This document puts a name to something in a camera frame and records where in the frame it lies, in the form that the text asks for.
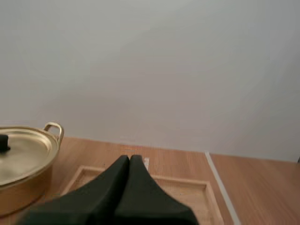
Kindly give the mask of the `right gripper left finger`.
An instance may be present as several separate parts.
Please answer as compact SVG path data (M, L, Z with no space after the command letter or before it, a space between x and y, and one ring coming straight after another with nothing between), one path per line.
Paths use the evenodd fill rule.
M82 187L31 208L22 225L108 224L127 182L129 158L120 156L108 169Z

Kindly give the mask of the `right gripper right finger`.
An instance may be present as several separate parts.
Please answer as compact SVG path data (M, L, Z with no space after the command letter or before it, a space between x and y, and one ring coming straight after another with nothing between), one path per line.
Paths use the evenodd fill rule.
M192 209L168 195L133 155L127 182L114 212L115 225L197 225Z

